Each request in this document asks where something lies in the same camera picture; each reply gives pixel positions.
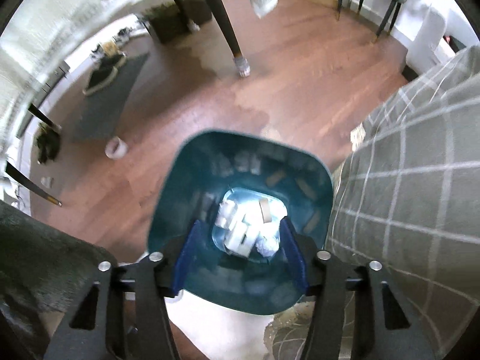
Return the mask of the dark shoe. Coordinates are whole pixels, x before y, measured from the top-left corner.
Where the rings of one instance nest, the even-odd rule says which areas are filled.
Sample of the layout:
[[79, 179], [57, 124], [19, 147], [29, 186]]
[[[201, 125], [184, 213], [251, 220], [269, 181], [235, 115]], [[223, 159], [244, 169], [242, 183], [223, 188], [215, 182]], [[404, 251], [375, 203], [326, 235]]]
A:
[[90, 96], [109, 86], [118, 76], [120, 69], [125, 65], [126, 61], [127, 56], [125, 53], [104, 56], [99, 61], [97, 67], [90, 73], [89, 82], [83, 89], [83, 94]]

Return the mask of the dark floor mat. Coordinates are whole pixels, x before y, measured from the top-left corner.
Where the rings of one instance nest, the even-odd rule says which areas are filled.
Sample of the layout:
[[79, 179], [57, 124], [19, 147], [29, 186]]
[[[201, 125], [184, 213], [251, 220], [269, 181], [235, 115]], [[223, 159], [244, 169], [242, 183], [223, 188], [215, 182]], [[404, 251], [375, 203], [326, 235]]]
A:
[[72, 133], [73, 141], [108, 140], [114, 137], [128, 96], [149, 57], [149, 53], [144, 53], [128, 58], [112, 83], [85, 98]]

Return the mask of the beige tablecloth side table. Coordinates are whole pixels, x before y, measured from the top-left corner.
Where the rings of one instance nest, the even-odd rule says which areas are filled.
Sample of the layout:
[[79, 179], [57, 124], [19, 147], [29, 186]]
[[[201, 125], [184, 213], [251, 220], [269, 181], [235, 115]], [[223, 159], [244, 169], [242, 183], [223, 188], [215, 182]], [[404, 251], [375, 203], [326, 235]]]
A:
[[82, 42], [153, 0], [24, 0], [1, 34], [1, 150], [48, 75]]

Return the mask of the grey checked round tablecloth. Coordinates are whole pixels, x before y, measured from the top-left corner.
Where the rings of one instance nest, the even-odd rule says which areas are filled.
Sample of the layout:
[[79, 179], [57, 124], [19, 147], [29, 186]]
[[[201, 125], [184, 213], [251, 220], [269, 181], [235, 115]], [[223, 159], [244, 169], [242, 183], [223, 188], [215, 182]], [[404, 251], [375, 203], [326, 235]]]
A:
[[479, 48], [406, 84], [334, 174], [326, 247], [379, 261], [437, 359], [479, 357]]

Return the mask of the dark table leg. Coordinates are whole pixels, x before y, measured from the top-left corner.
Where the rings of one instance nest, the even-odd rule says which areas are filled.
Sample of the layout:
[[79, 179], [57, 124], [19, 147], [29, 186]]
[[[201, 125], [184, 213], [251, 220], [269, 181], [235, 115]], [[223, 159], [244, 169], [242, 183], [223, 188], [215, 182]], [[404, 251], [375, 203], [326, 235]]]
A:
[[250, 76], [251, 68], [247, 59], [243, 56], [241, 48], [238, 43], [238, 39], [233, 30], [233, 26], [230, 22], [227, 11], [225, 10], [222, 0], [205, 0], [209, 6], [212, 15], [214, 16], [225, 41], [227, 42], [230, 51], [233, 55], [233, 61], [238, 71], [238, 74], [242, 78]]

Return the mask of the teal plastic trash bin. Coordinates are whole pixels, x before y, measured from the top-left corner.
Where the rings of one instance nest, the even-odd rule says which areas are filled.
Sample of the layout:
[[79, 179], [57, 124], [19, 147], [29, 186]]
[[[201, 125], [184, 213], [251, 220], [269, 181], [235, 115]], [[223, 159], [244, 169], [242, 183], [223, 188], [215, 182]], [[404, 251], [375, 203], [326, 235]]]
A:
[[255, 136], [206, 131], [178, 151], [147, 238], [155, 252], [201, 228], [185, 290], [249, 314], [277, 314], [302, 293], [280, 248], [280, 222], [323, 246], [333, 204], [328, 168], [309, 153]]

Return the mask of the white cardboard box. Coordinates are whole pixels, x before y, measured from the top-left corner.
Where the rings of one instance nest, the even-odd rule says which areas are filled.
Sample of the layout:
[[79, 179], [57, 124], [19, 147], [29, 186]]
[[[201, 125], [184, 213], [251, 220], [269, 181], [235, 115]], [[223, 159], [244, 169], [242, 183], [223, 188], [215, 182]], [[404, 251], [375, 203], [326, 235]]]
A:
[[249, 258], [260, 234], [260, 220], [249, 204], [232, 200], [220, 203], [215, 221], [225, 252], [241, 258]]

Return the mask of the tape roll on floor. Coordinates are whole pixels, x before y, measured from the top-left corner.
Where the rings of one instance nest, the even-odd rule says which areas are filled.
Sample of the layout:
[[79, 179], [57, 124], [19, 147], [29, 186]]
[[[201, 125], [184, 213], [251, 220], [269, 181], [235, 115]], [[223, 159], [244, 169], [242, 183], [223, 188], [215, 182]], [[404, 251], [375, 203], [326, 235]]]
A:
[[112, 160], [123, 158], [128, 153], [128, 145], [118, 136], [114, 136], [105, 147], [105, 155]]

